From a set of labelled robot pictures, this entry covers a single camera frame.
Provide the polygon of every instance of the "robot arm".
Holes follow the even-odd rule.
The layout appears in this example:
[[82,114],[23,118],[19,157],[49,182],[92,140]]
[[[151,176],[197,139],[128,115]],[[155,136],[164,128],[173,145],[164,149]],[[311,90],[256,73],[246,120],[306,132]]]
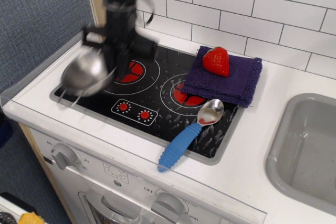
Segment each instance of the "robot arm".
[[[101,48],[108,70],[117,66],[115,76],[120,80],[127,74],[135,55],[149,58],[156,55],[157,43],[135,31],[136,2],[137,0],[104,0],[107,20],[104,27],[83,28],[83,44]],[[87,41],[89,33],[103,35],[104,42]]]

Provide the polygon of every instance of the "silver bowl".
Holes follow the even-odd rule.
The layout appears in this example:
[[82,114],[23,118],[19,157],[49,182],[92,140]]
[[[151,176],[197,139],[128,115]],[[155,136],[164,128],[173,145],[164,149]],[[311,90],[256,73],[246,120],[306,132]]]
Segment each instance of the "silver bowl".
[[108,73],[101,50],[90,48],[80,54],[64,70],[61,77],[62,89],[67,94],[88,97],[111,83],[114,70]]

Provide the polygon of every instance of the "toy stove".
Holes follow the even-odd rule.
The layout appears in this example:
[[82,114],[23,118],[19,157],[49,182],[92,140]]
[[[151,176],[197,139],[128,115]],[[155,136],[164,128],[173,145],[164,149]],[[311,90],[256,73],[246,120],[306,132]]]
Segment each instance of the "toy stove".
[[[194,59],[192,55],[158,47],[155,60],[134,58],[127,75],[100,93],[80,98],[74,106],[76,97],[70,95],[64,95],[60,102],[166,146],[186,126],[197,121],[197,113],[207,101],[181,91]],[[51,98],[59,100],[61,94],[57,87]],[[217,163],[242,109],[231,103],[224,103],[224,107],[221,120],[202,128],[189,146],[187,156],[206,164]]]

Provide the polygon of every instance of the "gray sink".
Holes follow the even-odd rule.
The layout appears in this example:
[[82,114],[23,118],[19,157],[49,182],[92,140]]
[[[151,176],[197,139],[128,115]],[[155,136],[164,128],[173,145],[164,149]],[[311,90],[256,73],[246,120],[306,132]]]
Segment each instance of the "gray sink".
[[287,103],[266,173],[286,196],[336,216],[336,99],[300,94]]

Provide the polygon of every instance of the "purple towel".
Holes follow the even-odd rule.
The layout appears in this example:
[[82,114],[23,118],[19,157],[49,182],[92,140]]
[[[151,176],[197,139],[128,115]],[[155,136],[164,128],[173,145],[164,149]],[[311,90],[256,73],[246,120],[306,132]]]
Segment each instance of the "purple towel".
[[203,56],[210,47],[201,46],[190,72],[185,77],[182,91],[208,99],[248,107],[253,99],[257,82],[263,68],[260,58],[243,58],[229,55],[230,74],[219,76],[203,67]]

